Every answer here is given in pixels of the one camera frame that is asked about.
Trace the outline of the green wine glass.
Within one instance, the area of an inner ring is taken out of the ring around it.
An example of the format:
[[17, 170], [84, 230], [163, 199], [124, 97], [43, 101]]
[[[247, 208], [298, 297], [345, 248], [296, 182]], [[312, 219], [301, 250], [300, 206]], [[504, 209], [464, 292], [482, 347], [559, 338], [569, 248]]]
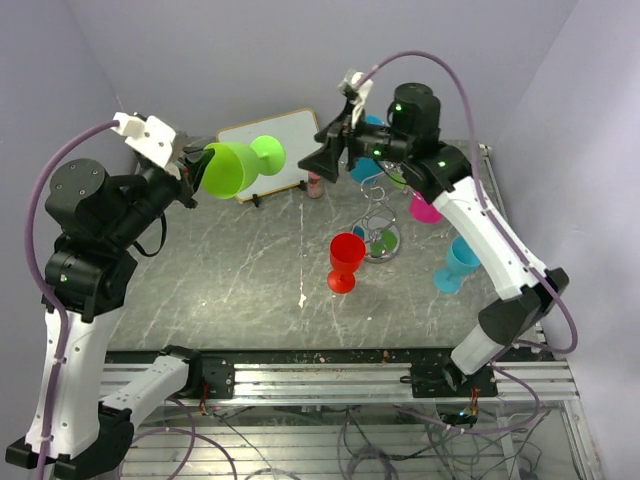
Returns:
[[398, 189], [404, 189], [406, 187], [406, 181], [403, 178], [402, 172], [398, 169], [390, 169], [387, 171], [391, 183]]
[[279, 140], [262, 135], [250, 144], [214, 142], [206, 145], [209, 160], [200, 186], [211, 196], [230, 199], [249, 188], [260, 175], [278, 174], [285, 165], [286, 152]]

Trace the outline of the pink wine glass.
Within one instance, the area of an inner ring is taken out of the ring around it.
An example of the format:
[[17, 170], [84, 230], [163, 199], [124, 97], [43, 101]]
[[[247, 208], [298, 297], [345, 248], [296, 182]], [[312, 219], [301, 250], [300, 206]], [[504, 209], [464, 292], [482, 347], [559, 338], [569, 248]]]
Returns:
[[437, 209], [428, 204], [419, 194], [412, 198], [409, 213], [414, 220], [424, 224], [437, 224], [442, 219]]

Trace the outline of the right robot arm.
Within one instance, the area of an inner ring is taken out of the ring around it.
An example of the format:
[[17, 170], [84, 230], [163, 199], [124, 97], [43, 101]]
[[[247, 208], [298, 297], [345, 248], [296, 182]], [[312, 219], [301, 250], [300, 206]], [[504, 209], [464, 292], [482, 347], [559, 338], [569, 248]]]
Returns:
[[399, 166], [404, 182], [455, 227], [493, 282], [497, 300], [479, 312], [477, 326], [440, 373], [448, 393], [463, 395], [475, 385], [480, 368], [558, 305], [568, 275], [547, 268], [524, 246], [474, 179], [471, 162], [440, 140], [440, 101], [431, 88], [398, 86], [387, 126], [363, 119], [364, 88], [344, 83], [341, 91], [342, 111], [315, 135], [320, 147], [299, 167], [336, 182], [342, 155], [350, 169], [361, 157]]

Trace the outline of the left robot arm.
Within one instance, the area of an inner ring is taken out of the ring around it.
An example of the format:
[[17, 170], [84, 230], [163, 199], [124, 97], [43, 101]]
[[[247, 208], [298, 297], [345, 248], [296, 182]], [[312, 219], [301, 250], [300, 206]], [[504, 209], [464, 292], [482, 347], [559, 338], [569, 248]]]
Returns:
[[102, 396], [102, 369], [128, 283], [144, 253], [141, 234], [164, 222], [174, 202], [196, 206], [209, 156], [188, 150], [170, 174], [148, 159], [112, 176], [96, 160], [71, 160], [53, 173], [46, 212], [61, 228], [36, 277], [44, 286], [47, 350], [28, 433], [7, 447], [10, 464], [90, 479], [114, 470], [135, 429], [164, 400], [192, 397], [204, 383], [201, 355], [167, 346], [121, 390]]

